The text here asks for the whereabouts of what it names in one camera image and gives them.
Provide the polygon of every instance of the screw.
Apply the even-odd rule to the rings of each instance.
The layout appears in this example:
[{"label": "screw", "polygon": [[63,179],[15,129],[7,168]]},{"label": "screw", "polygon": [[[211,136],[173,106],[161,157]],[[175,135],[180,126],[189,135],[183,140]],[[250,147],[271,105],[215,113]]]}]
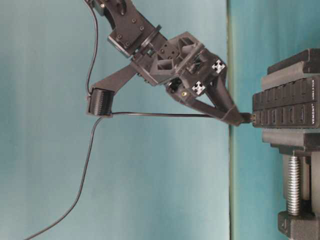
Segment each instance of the screw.
[{"label": "screw", "polygon": [[291,156],[288,162],[288,214],[291,216],[300,214],[300,183],[300,160]]}]

